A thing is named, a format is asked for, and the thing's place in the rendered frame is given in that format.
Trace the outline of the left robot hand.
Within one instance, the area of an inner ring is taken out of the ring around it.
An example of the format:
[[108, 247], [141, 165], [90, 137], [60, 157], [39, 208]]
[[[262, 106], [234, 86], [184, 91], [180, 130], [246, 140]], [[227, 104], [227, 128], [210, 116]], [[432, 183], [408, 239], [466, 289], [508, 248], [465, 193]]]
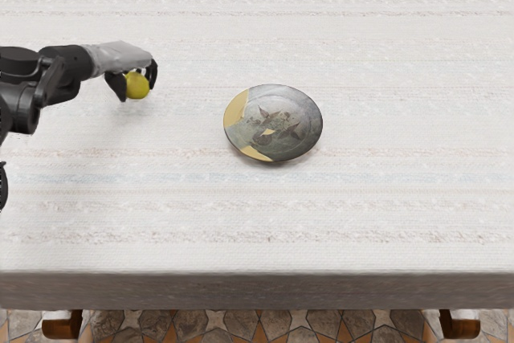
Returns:
[[125, 102], [125, 75], [130, 71], [140, 72], [149, 81], [150, 91], [157, 80], [157, 62], [152, 55], [130, 43], [116, 41], [83, 45], [92, 59], [92, 78], [103, 76], [107, 85], [121, 102]]

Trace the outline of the yellow-green round fruit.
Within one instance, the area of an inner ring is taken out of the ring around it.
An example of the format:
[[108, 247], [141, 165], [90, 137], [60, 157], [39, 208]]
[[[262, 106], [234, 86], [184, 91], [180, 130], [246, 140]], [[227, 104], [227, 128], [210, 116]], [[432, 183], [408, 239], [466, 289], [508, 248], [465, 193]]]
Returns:
[[150, 91], [149, 81], [140, 72], [130, 71], [125, 75], [126, 96], [131, 100], [142, 100]]

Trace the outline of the grey plate with leaf pattern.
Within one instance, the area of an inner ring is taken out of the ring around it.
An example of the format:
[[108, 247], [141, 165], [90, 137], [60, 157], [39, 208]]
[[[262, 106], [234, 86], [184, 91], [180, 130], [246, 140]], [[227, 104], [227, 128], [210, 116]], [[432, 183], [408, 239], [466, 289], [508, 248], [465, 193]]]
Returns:
[[322, 134], [323, 117], [314, 100], [282, 84], [261, 84], [235, 96], [223, 115], [228, 141], [257, 161], [289, 161], [306, 154]]

